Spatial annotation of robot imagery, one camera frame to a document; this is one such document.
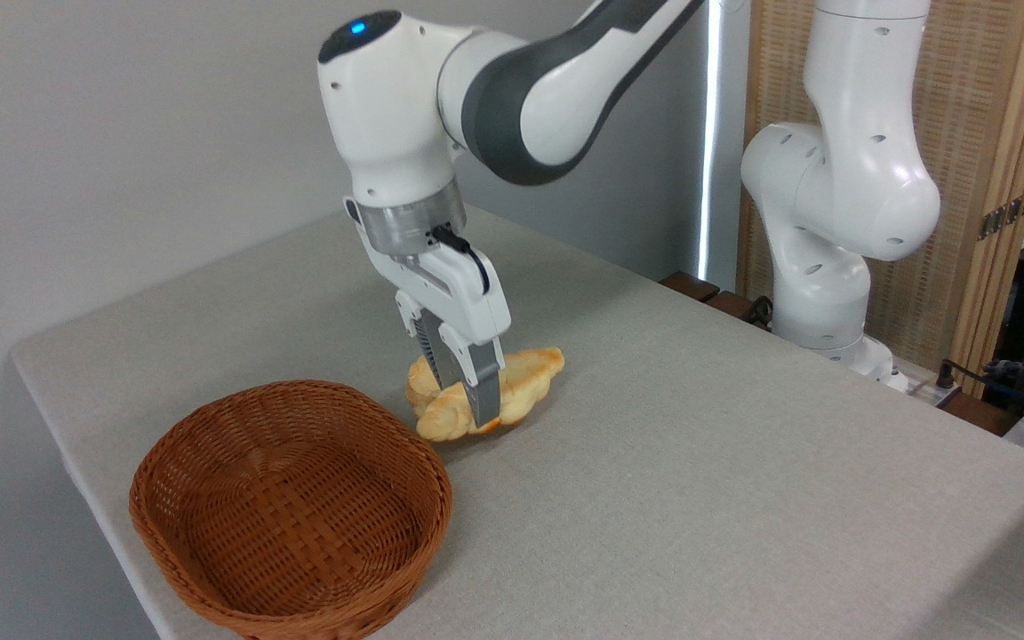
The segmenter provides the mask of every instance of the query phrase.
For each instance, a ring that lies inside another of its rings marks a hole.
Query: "wall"
[[[536,39],[583,4],[396,5]],[[0,0],[0,639],[153,637],[8,349],[337,210],[313,57],[377,8]],[[466,162],[468,199],[643,274],[690,270],[702,19],[687,31],[571,177],[520,189]]]

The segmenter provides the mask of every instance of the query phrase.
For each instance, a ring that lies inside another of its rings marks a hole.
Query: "brown wicker basket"
[[[196,410],[133,477],[133,525],[179,598],[243,637],[366,637],[444,538],[440,459],[358,390],[282,381]]]

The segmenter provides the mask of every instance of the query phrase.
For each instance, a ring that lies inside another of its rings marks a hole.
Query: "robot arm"
[[[500,414],[511,316],[490,260],[459,234],[453,161],[468,150],[518,185],[560,178],[700,3],[600,0],[536,44],[386,10],[322,45],[322,98],[353,178],[347,212],[441,387],[464,381],[476,425]]]
[[[891,353],[864,336],[864,256],[905,258],[939,219],[911,120],[930,0],[817,0],[805,89],[820,127],[769,125],[744,150],[773,262],[773,333],[890,381]]]

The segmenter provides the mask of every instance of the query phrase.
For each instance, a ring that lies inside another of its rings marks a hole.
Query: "table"
[[[1024,637],[1024,450],[470,208],[507,351],[568,367],[520,427],[440,445],[446,541],[375,637]],[[412,424],[418,346],[333,216],[43,333],[12,357],[164,639],[234,637],[167,587],[131,475],[191,410],[292,378]]]

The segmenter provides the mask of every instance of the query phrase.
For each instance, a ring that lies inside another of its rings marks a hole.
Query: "black cable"
[[[959,372],[966,374],[967,377],[970,377],[971,380],[973,381],[982,382],[982,384],[987,385],[987,387],[1000,390],[1000,392],[1019,398],[1019,400],[1024,400],[1024,393],[1020,392],[1020,390],[1013,389],[1011,387],[1008,387],[1007,385],[1000,384],[999,382],[991,381],[990,378],[982,377],[979,374],[972,372],[972,370],[964,368],[962,365],[956,365],[955,361],[953,360],[943,360],[942,364],[947,365],[953,369],[958,369]]]
[[[480,282],[484,285],[484,293],[488,292],[488,271],[484,270],[484,263],[480,262],[480,256],[476,255],[475,251],[472,251],[472,247],[468,248],[468,255],[472,256],[472,262],[476,263],[476,268],[480,270]]]
[[[430,234],[434,237],[434,240],[437,240],[438,243],[443,243],[450,246],[453,251],[471,256],[473,262],[476,263],[476,268],[479,268],[480,270],[480,283],[483,285],[483,294],[487,294],[488,288],[490,287],[490,283],[488,283],[488,271],[484,268],[484,263],[480,261],[480,256],[476,255],[475,251],[472,251],[472,245],[468,243],[468,240],[456,234],[447,226],[434,226],[432,227]]]

